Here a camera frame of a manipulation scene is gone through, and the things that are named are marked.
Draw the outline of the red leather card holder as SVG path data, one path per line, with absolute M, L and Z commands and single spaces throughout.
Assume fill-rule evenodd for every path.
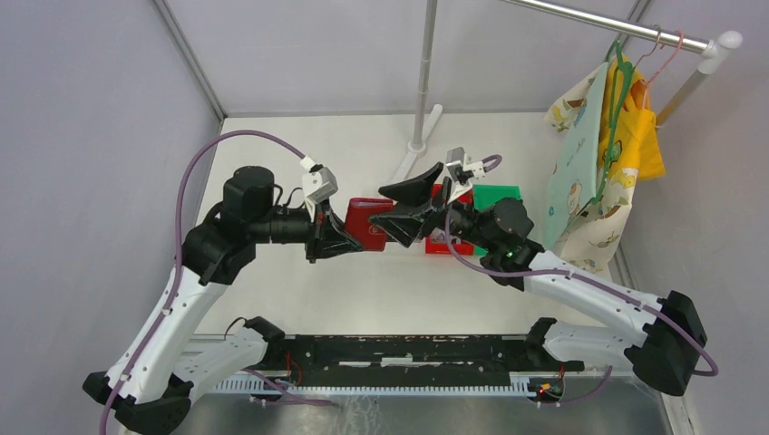
M 390 211 L 394 202 L 387 198 L 350 198 L 345 219 L 345 231 L 355 238 L 364 251 L 382 252 L 389 236 L 370 222 L 370 217 Z

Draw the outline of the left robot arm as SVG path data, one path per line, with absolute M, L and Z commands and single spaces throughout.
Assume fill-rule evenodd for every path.
M 209 309 L 255 259 L 257 245 L 301 244 L 309 262 L 362 250 L 331 208 L 337 182 L 328 168 L 318 165 L 303 176 L 299 208 L 279 205 L 275 189 L 269 169 L 234 172 L 222 200 L 187 234 L 169 283 L 130 348 L 111 369 L 84 381 L 84 391 L 127 430 L 172 433 L 193 403 L 230 375 L 283 362 L 285 335 L 260 316 L 197 357 L 181 357 Z

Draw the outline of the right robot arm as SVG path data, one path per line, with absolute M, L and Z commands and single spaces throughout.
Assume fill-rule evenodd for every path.
M 693 301 L 677 291 L 643 293 L 590 274 L 531 240 L 527 209 L 518 198 L 501 198 L 478 210 L 453 193 L 469 178 L 443 177 L 435 164 L 422 175 L 383 186 L 394 207 L 370 221 L 403 247 L 441 229 L 485 251 L 477 262 L 456 259 L 496 284 L 547 297 L 600 323 L 578 326 L 542 318 L 523 346 L 526 363 L 546 370 L 556 361 L 627 366 L 647 386 L 682 396 L 695 376 L 720 373 L 706 351 L 707 336 Z

